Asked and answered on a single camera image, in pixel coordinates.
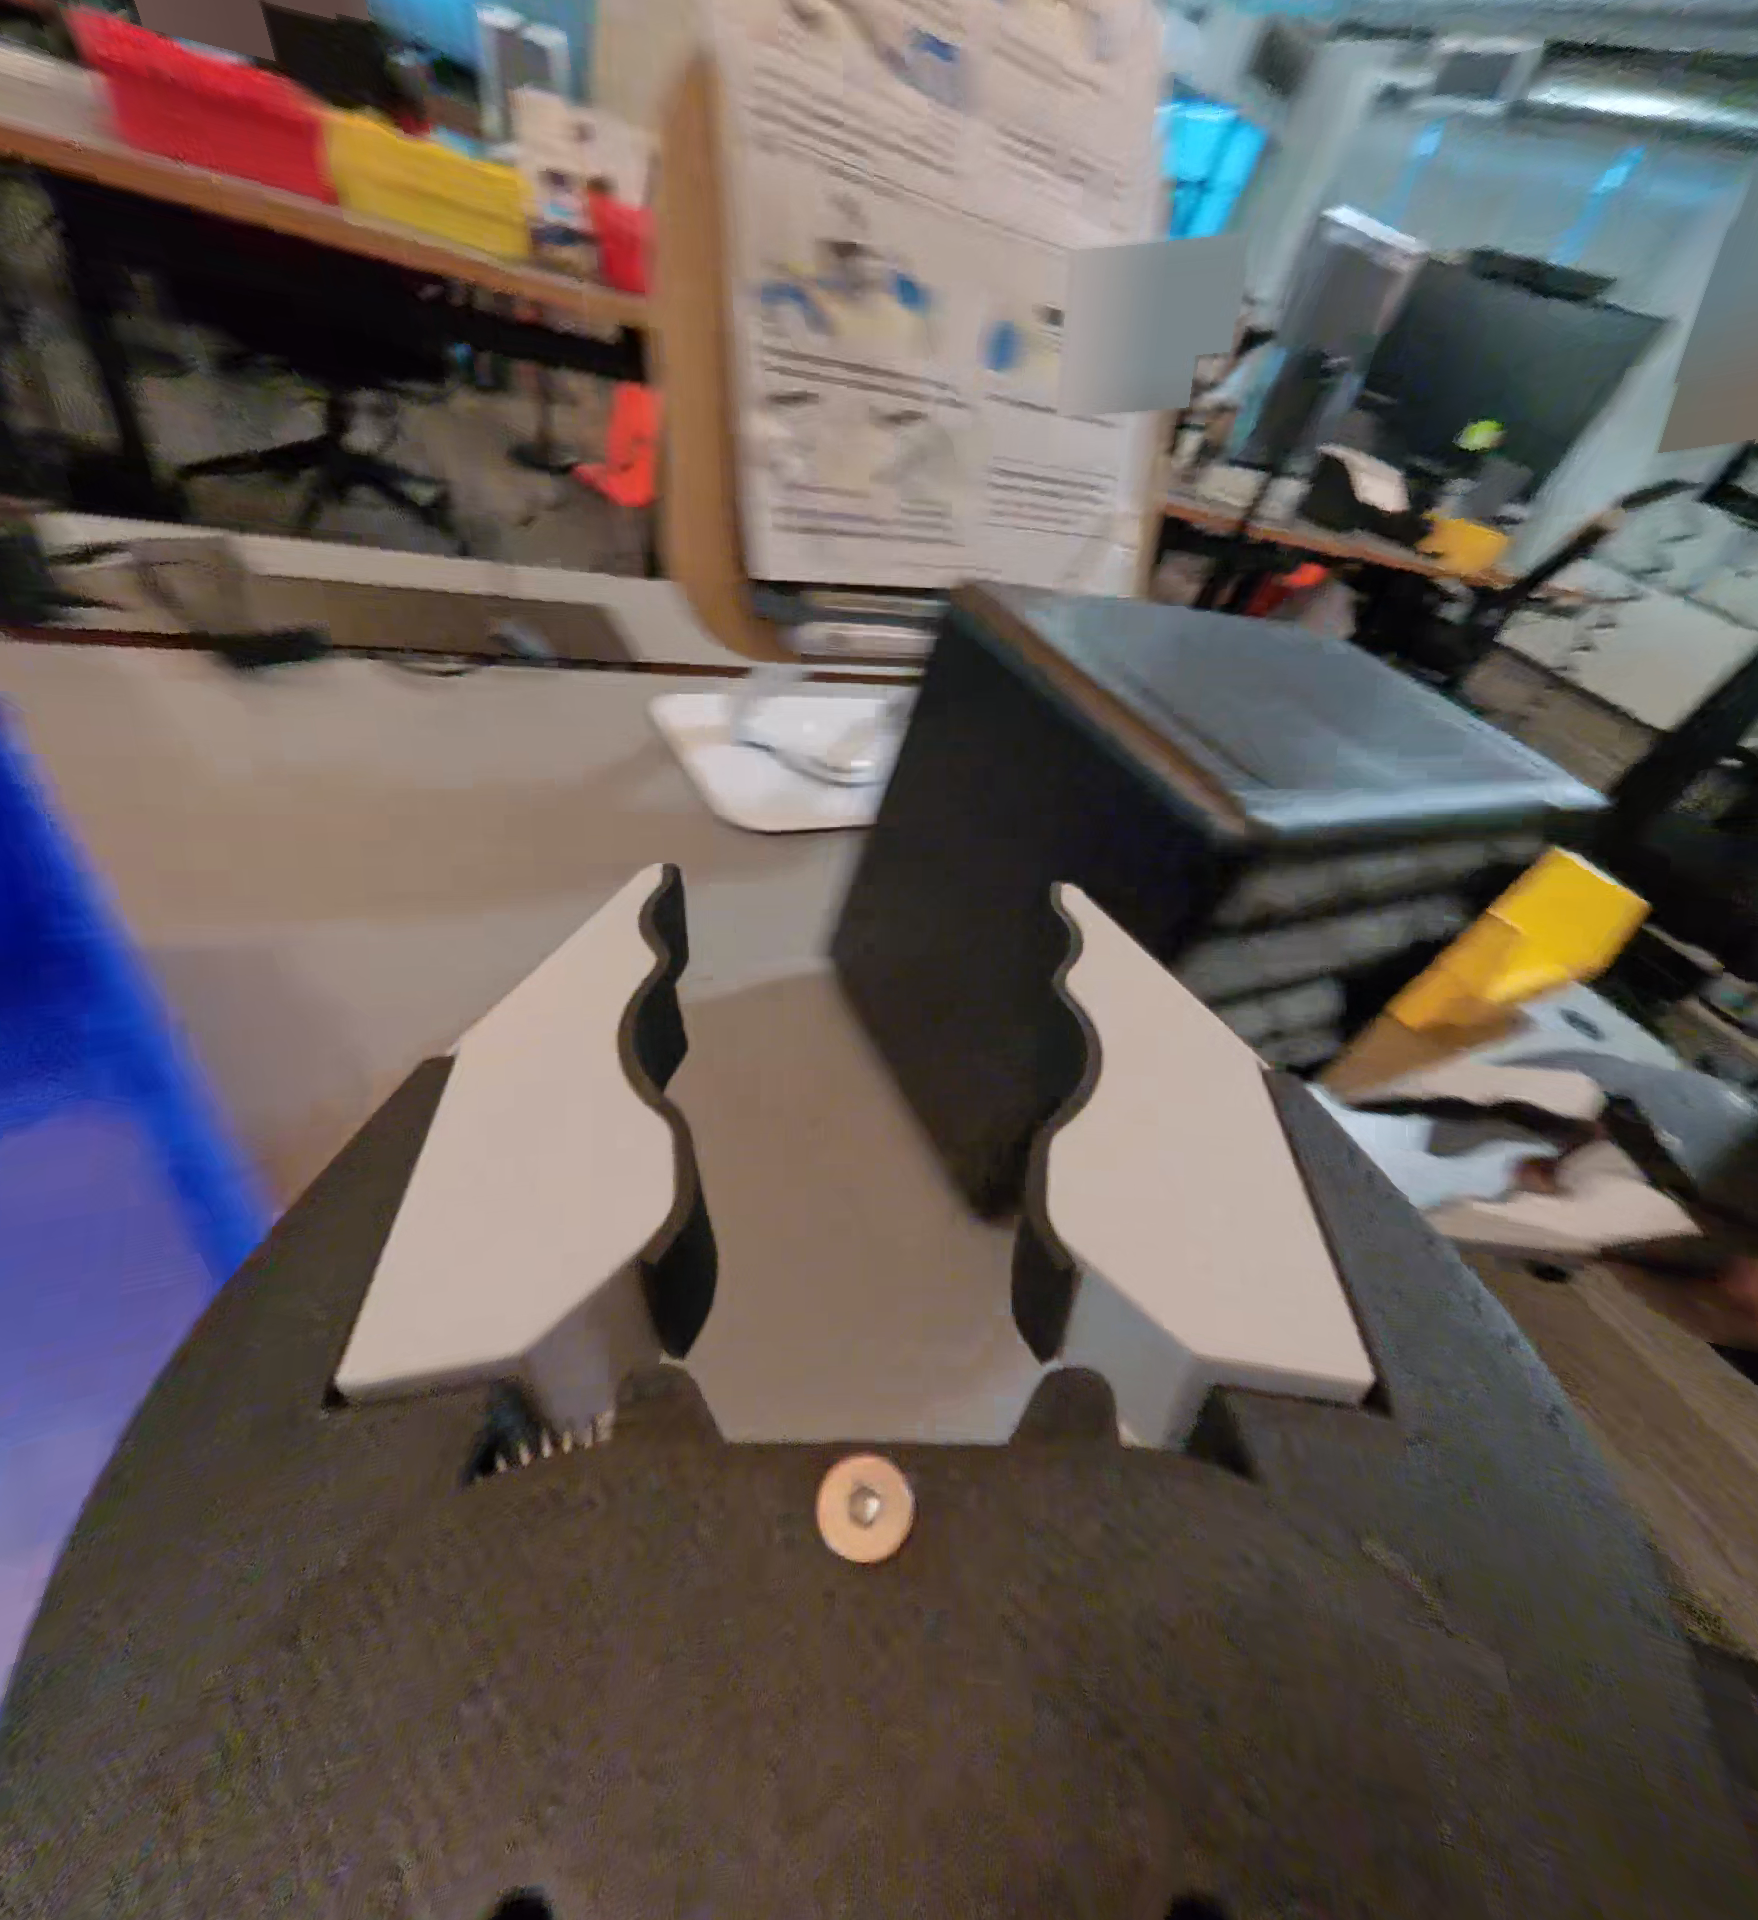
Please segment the blue plastic bin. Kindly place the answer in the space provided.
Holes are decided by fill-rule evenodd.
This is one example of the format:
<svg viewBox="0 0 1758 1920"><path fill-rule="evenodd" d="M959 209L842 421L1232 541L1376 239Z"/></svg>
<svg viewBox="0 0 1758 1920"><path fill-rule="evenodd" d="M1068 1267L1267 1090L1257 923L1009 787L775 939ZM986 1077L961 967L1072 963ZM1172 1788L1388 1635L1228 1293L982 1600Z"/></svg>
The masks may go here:
<svg viewBox="0 0 1758 1920"><path fill-rule="evenodd" d="M268 1222L0 703L0 1702L125 1424Z"/></svg>

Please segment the array of clear drawers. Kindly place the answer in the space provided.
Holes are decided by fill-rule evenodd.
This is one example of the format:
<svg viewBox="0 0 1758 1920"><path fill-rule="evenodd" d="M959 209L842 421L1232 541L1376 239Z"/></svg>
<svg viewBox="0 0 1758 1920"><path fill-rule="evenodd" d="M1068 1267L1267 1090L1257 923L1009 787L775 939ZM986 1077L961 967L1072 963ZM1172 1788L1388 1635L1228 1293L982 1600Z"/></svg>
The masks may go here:
<svg viewBox="0 0 1758 1920"><path fill-rule="evenodd" d="M1272 864L1169 967L1268 1064L1317 1069L1543 848L1520 830Z"/></svg>

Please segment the red plastic bin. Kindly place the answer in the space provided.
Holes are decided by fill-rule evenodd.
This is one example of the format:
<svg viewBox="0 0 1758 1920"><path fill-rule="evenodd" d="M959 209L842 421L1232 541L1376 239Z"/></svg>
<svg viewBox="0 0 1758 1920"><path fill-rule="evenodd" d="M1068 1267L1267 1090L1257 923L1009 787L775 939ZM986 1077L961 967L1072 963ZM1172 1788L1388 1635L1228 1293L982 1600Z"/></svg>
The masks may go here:
<svg viewBox="0 0 1758 1920"><path fill-rule="evenodd" d="M339 204L324 112L291 78L183 45L117 12L71 7L65 28L99 78L123 143L189 167Z"/></svg>
<svg viewBox="0 0 1758 1920"><path fill-rule="evenodd" d="M633 299L649 296L653 263L652 208L626 201L594 188L585 196L585 211L599 281L607 288Z"/></svg>

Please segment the black monitor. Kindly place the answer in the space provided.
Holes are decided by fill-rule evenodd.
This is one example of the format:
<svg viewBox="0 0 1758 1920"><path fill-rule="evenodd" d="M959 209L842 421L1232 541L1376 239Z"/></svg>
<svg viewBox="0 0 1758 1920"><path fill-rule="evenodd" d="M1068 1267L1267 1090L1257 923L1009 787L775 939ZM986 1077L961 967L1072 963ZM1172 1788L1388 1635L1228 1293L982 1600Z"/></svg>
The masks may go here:
<svg viewBox="0 0 1758 1920"><path fill-rule="evenodd" d="M1371 446L1396 467L1454 474L1469 432L1539 491L1667 333L1609 300L1562 300L1431 256L1381 337L1362 389Z"/></svg>

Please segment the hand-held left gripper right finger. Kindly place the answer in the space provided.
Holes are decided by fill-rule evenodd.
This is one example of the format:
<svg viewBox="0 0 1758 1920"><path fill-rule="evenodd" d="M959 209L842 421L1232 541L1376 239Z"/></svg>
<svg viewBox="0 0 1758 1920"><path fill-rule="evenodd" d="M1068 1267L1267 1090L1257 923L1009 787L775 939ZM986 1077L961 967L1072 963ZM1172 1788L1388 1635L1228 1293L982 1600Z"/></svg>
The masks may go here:
<svg viewBox="0 0 1758 1920"><path fill-rule="evenodd" d="M1011 1312L1098 1376L1124 1443L1181 1451L1221 1389L1362 1408L1380 1373L1258 1055L1082 890L1043 1023Z"/></svg>

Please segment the black drawer cabinet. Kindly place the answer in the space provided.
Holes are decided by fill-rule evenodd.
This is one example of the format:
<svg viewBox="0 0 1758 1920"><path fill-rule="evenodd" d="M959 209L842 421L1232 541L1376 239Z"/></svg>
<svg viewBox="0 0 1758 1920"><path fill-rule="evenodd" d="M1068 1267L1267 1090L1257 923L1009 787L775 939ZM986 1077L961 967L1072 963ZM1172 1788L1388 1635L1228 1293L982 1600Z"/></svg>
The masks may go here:
<svg viewBox="0 0 1758 1920"><path fill-rule="evenodd" d="M1172 972L1261 867L1520 830L1586 850L1605 809L1510 731L1297 621L968 584L829 951L949 1180L993 1216L1047 1111L1059 884Z"/></svg>

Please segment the wooden work table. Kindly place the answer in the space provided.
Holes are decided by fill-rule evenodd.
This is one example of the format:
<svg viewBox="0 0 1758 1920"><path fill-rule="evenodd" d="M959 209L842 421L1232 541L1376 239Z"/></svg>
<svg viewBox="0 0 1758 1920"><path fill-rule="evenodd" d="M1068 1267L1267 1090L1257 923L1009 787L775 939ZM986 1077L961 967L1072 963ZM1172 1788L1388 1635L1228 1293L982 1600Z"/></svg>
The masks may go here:
<svg viewBox="0 0 1758 1920"><path fill-rule="evenodd" d="M0 160L80 179L207 218L261 228L334 251L387 263L463 286L527 300L557 331L621 326L649 333L648 300L530 263L475 251L258 181L125 145L83 117L74 130L0 110Z"/></svg>
<svg viewBox="0 0 1758 1920"><path fill-rule="evenodd" d="M1253 547L1297 552L1324 565L1389 570L1473 590L1510 590L1518 584L1518 577L1503 566L1449 572L1440 559L1417 547L1370 534L1335 532L1286 517L1253 517L1243 523L1241 511L1196 493L1165 493L1162 500L1162 523L1165 527L1178 525L1212 541L1250 543Z"/></svg>

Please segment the wooden instruction poster board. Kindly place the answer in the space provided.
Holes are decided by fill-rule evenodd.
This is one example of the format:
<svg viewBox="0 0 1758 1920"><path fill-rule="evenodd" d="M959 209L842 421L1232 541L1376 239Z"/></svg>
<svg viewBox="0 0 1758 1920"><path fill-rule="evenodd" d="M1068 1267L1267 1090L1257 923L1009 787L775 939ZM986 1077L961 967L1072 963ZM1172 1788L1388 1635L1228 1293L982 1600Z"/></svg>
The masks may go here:
<svg viewBox="0 0 1758 1920"><path fill-rule="evenodd" d="M1162 211L1156 4L702 4L661 112L661 559L749 660L968 583L1133 594L1156 415L1059 404Z"/></svg>

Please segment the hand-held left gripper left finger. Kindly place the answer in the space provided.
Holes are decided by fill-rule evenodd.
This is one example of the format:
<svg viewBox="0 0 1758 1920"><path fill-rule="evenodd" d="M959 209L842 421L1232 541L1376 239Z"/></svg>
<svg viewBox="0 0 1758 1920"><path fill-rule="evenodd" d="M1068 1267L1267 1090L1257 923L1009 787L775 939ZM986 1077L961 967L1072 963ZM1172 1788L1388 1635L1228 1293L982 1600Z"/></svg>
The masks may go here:
<svg viewBox="0 0 1758 1920"><path fill-rule="evenodd" d="M641 867L476 1020L346 1340L347 1404L518 1391L609 1428L628 1380L688 1357L718 1291L691 1128L684 878Z"/></svg>

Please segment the yellow plastic bin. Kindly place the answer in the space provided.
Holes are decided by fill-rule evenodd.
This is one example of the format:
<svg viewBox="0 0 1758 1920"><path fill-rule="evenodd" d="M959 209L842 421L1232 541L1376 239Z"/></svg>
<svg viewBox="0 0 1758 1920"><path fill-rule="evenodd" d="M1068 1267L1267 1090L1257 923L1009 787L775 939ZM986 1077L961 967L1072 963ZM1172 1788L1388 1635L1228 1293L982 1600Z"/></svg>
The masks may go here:
<svg viewBox="0 0 1758 1920"><path fill-rule="evenodd" d="M374 112L324 109L321 122L346 211L466 251L530 258L530 197L514 167L400 130Z"/></svg>
<svg viewBox="0 0 1758 1920"><path fill-rule="evenodd" d="M1641 893L1586 856L1543 850L1385 1012L1420 1035L1507 1020L1603 973L1648 913Z"/></svg>

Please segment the orange traffic cone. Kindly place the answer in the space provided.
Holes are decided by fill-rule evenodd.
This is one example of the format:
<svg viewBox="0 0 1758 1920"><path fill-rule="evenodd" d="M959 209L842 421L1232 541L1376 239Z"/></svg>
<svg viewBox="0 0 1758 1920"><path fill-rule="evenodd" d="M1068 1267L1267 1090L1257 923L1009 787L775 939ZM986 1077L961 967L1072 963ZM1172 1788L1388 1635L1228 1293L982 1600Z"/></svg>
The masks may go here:
<svg viewBox="0 0 1758 1920"><path fill-rule="evenodd" d="M597 459L580 462L570 477L614 507L643 512L658 500L658 449L663 410L652 385L618 384Z"/></svg>

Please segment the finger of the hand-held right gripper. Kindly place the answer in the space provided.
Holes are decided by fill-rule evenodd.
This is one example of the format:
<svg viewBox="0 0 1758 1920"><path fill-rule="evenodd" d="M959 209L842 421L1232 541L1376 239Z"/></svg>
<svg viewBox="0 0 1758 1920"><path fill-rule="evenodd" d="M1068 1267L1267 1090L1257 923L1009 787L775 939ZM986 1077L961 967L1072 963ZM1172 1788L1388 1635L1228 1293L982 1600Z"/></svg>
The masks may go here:
<svg viewBox="0 0 1758 1920"><path fill-rule="evenodd" d="M1388 1182L1444 1239L1514 1258L1696 1252L1702 1225L1634 1159L1539 1110L1335 1110Z"/></svg>
<svg viewBox="0 0 1758 1920"><path fill-rule="evenodd" d="M1581 1071L1491 1063L1429 1035L1366 1035L1328 1069L1338 1116L1594 1126L1607 1103Z"/></svg>

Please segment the black metal frame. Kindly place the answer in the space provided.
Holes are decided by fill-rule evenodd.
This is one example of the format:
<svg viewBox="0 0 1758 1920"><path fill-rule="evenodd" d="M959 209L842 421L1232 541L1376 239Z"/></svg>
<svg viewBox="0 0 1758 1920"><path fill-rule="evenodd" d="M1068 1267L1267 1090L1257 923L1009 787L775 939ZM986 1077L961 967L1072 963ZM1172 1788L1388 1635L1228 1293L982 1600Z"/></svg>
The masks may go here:
<svg viewBox="0 0 1758 1920"><path fill-rule="evenodd" d="M1516 610L1471 692L1634 825L1758 734L1758 441L1624 511Z"/></svg>

